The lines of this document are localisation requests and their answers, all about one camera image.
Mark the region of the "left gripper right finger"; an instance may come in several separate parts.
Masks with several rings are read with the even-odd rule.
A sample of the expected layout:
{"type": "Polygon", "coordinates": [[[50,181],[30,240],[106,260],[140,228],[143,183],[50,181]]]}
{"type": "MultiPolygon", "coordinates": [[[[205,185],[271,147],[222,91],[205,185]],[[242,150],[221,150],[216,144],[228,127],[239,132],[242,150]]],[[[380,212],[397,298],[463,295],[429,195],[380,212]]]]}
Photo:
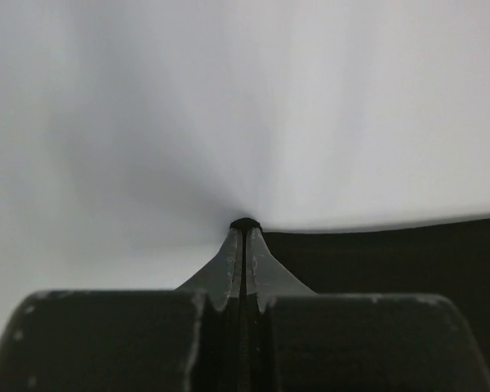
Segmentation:
{"type": "Polygon", "coordinates": [[[319,295],[258,228],[247,232],[244,269],[255,391],[490,391],[470,326],[444,296],[319,295]]]}

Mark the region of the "black tank top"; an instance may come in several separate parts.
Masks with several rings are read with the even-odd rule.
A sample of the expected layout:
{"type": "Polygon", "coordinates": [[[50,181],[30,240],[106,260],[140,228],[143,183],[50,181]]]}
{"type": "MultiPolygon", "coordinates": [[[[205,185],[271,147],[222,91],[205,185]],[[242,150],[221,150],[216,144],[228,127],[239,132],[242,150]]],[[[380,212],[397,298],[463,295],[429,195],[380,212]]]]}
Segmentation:
{"type": "Polygon", "coordinates": [[[346,234],[264,233],[271,254],[319,295],[426,293],[465,317],[490,370],[490,219],[346,234]]]}

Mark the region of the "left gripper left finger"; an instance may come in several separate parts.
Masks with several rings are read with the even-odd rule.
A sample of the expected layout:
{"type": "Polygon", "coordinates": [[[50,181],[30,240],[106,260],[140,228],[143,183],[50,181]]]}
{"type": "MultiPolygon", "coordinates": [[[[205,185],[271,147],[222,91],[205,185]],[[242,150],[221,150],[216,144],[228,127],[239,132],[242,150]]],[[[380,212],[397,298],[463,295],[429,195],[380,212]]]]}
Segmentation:
{"type": "Polygon", "coordinates": [[[0,391],[235,391],[242,236],[174,291],[27,296],[0,339],[0,391]]]}

